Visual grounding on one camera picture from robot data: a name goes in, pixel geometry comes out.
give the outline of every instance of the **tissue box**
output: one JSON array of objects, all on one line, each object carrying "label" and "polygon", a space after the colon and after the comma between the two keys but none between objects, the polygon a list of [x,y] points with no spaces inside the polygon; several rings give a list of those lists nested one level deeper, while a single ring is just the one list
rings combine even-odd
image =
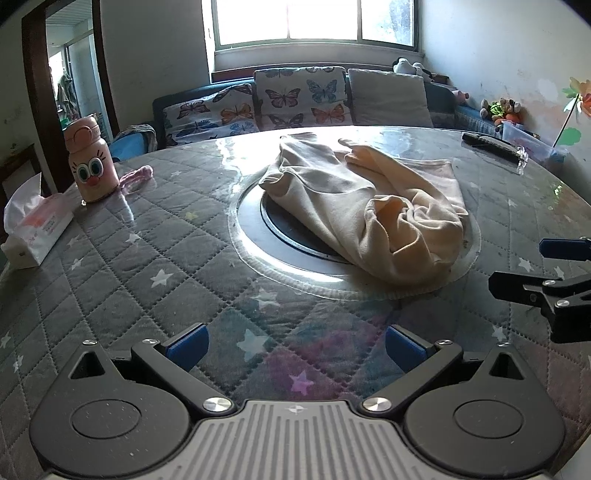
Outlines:
[{"label": "tissue box", "polygon": [[40,195],[41,175],[27,180],[4,209],[8,239],[0,248],[14,268],[38,267],[72,221],[64,195]]}]

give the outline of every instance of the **beige cloth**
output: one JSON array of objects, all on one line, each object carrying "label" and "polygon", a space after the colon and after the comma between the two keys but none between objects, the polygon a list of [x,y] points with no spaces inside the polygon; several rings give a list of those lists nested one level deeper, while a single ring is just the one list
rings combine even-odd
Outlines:
[{"label": "beige cloth", "polygon": [[259,185],[351,263],[399,286],[445,275],[467,218],[448,161],[405,161],[351,141],[339,160],[311,133],[281,139]]}]

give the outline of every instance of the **pink hair tie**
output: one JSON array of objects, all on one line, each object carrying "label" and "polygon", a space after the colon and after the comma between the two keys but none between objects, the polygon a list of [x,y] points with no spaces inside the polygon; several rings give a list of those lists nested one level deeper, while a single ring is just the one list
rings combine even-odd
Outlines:
[{"label": "pink hair tie", "polygon": [[137,170],[127,172],[119,179],[119,188],[124,195],[135,192],[142,183],[154,176],[154,170],[149,165],[144,165]]}]

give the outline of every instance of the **window frame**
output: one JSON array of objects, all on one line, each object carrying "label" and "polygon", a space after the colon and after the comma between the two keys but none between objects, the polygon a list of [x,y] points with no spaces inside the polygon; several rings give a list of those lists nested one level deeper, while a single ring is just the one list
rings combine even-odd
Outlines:
[{"label": "window frame", "polygon": [[341,40],[335,38],[291,38],[289,32],[289,25],[287,27],[287,38],[273,38],[270,40],[256,40],[250,42],[240,42],[228,45],[221,45],[219,37],[219,24],[217,21],[217,0],[212,2],[212,17],[213,17],[213,38],[215,40],[215,51],[230,50],[239,47],[252,47],[261,45],[273,44],[294,44],[294,43],[345,43],[355,45],[373,45],[378,47],[397,48],[398,50],[416,51],[418,52],[419,42],[419,11],[418,4],[420,0],[413,0],[413,43],[414,47],[403,45],[400,43],[384,42],[380,40],[365,40],[363,38],[363,24],[361,14],[361,0],[357,0],[357,39],[356,40]]}]

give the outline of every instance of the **pink star pattern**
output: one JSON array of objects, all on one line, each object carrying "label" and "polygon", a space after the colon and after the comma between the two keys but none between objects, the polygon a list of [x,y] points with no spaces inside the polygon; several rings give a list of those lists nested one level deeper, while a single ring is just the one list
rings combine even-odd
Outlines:
[{"label": "pink star pattern", "polygon": [[306,370],[300,373],[297,377],[290,375],[290,378],[294,382],[294,384],[291,386],[291,391],[299,392],[304,396],[308,394],[308,387],[314,385],[314,382],[312,380],[308,380],[306,378]]}]

